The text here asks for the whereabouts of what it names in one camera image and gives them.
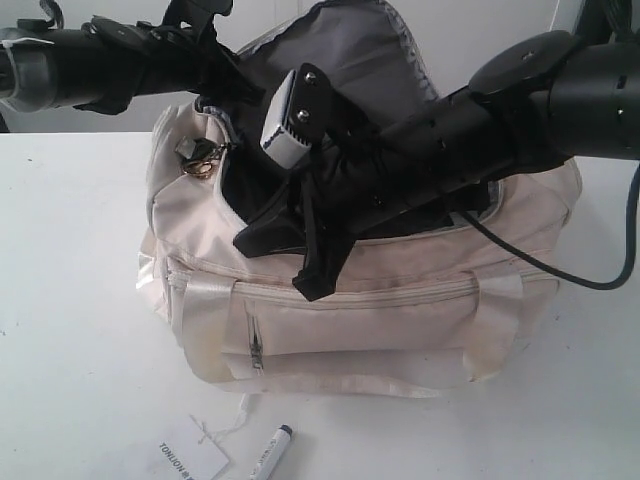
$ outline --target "white wall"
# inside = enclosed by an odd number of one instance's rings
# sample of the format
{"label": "white wall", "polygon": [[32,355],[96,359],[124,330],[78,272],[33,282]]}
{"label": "white wall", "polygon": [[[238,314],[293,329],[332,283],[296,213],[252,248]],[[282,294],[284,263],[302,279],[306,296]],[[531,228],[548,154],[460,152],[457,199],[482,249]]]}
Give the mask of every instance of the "white wall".
{"label": "white wall", "polygon": [[[1,0],[2,26],[17,18],[39,16],[36,0]],[[438,90],[463,86],[495,54],[550,28],[572,30],[583,0],[390,0],[418,42]],[[67,26],[77,28],[93,14],[123,23],[159,23],[168,0],[59,0]],[[228,18],[216,22],[220,39],[238,49],[266,30],[304,11],[314,0],[235,0]],[[190,94],[134,99],[117,117],[66,108],[37,114],[3,110],[15,132],[146,131],[169,104],[189,101]]]}

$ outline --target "cream duffel bag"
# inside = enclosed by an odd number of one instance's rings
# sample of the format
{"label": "cream duffel bag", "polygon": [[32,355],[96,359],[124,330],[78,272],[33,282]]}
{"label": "cream duffel bag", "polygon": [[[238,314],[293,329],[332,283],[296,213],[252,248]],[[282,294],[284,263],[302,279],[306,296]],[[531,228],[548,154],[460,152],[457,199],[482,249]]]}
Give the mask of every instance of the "cream duffel bag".
{"label": "cream duffel bag", "polygon": [[[361,241],[337,292],[306,301],[291,285],[302,256],[248,259],[232,244],[246,226],[221,193],[233,152],[209,179],[183,174],[181,139],[220,144],[233,133],[209,112],[171,108],[156,124],[138,282],[199,378],[246,393],[428,397],[495,375],[533,334],[559,281],[463,224]],[[497,184],[482,222],[553,263],[580,191],[573,161],[514,176]]]}

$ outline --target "marker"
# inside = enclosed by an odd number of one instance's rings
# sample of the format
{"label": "marker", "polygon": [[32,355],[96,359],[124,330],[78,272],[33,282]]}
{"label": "marker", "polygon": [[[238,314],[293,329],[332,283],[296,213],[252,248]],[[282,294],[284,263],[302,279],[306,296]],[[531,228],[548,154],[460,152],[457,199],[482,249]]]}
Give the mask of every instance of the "marker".
{"label": "marker", "polygon": [[276,468],[276,464],[282,454],[287,449],[289,442],[291,441],[291,435],[293,430],[288,425],[281,426],[276,430],[276,434],[273,436],[267,449],[264,451],[256,468],[253,469],[249,480],[268,480],[273,473],[273,469]]}

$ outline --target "white table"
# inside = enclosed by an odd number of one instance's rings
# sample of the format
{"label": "white table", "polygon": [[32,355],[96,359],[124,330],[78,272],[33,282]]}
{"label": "white table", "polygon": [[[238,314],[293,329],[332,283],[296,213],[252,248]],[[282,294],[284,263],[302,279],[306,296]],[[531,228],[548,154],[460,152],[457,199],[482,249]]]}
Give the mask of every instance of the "white table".
{"label": "white table", "polygon": [[[0,478],[84,480],[188,414],[210,430],[240,397],[194,378],[135,291],[149,134],[0,136]],[[558,249],[593,278],[622,261],[632,162],[580,161]],[[268,396],[221,444],[243,479],[277,426],[274,480],[636,479],[640,282],[566,286],[498,378],[442,399]]]}

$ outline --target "screw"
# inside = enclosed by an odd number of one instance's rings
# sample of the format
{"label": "screw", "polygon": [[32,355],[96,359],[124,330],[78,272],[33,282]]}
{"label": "screw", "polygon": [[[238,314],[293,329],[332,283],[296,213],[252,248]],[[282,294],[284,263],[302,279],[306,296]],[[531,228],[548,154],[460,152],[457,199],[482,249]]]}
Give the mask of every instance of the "screw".
{"label": "screw", "polygon": [[309,112],[307,112],[306,110],[300,110],[298,112],[298,120],[300,120],[302,123],[307,123],[309,121]]}
{"label": "screw", "polygon": [[313,72],[308,72],[304,76],[304,81],[307,82],[309,85],[315,85],[315,83],[316,83],[316,74],[313,73]]}

